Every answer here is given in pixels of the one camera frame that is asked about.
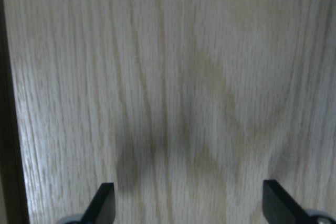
wooden board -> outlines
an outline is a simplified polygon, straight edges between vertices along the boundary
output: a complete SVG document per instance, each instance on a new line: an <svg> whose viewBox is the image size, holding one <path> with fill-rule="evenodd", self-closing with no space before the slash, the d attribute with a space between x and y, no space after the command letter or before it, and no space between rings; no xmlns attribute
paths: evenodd
<svg viewBox="0 0 336 224"><path fill-rule="evenodd" d="M31 223L336 216L336 0L5 0Z"/></svg>

